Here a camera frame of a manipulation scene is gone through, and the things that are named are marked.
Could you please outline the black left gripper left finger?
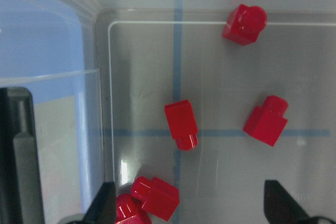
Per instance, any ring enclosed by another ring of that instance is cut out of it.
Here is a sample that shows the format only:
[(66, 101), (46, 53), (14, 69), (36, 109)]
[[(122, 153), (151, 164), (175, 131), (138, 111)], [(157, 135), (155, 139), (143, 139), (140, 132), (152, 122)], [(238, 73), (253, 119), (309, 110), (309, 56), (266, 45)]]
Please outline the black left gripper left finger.
[(116, 189), (114, 182), (104, 182), (81, 223), (114, 223), (116, 220)]

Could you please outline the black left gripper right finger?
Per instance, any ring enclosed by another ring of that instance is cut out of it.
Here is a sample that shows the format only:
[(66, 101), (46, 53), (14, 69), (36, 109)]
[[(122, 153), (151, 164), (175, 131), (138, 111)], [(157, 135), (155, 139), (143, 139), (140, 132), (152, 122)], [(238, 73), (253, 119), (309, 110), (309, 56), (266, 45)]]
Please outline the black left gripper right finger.
[(264, 214), (268, 223), (312, 223), (309, 215), (277, 180), (265, 180)]

